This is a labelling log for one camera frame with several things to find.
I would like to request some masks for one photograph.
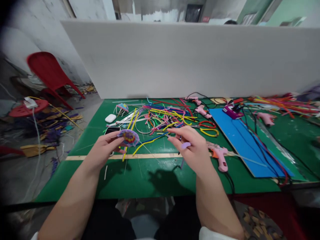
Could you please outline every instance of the scissors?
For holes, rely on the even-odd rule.
[[[212,126],[208,126],[208,125],[203,125],[203,123],[209,123]],[[210,121],[202,121],[200,122],[198,125],[191,125],[190,127],[192,128],[198,128],[203,134],[209,136],[209,137],[217,137],[219,135],[219,132],[216,128],[216,125],[213,122]],[[215,131],[217,134],[216,135],[211,135],[209,133],[207,133],[206,131]]]

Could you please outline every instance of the pipe cleaner bundle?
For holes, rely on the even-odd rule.
[[[122,143],[128,147],[134,147],[139,143],[139,135],[130,129],[121,130],[118,137],[124,137],[124,141]]]

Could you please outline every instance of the sleeve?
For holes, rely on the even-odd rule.
[[[199,240],[236,240],[232,237],[213,232],[206,227],[202,227],[199,232]]]
[[[33,237],[31,238],[31,240],[38,240],[38,232],[36,232]]]

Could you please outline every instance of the white board partition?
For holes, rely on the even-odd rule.
[[[320,29],[61,23],[101,98],[270,96],[320,80]]]

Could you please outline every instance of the blue foam board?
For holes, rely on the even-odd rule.
[[[219,126],[220,130],[224,133],[239,155],[267,165],[267,167],[263,167],[246,159],[242,159],[254,177],[285,177],[285,174],[282,172],[280,166],[275,163],[274,159],[267,153],[262,144],[258,141],[262,151],[264,152],[264,155],[267,158],[267,161],[265,160],[253,136],[240,120],[233,120],[222,111],[222,108],[210,109],[209,112]],[[276,159],[286,169],[290,176],[294,176],[294,174],[278,158]]]

